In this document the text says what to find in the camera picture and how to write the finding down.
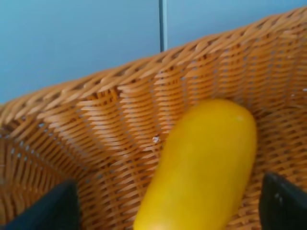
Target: woven basket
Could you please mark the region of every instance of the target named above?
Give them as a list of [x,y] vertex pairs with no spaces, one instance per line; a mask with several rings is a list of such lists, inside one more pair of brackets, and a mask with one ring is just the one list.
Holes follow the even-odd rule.
[[255,168],[229,228],[259,229],[266,170],[307,189],[307,8],[5,104],[0,224],[73,178],[84,229],[130,229],[169,130],[191,106],[216,97],[258,121]]

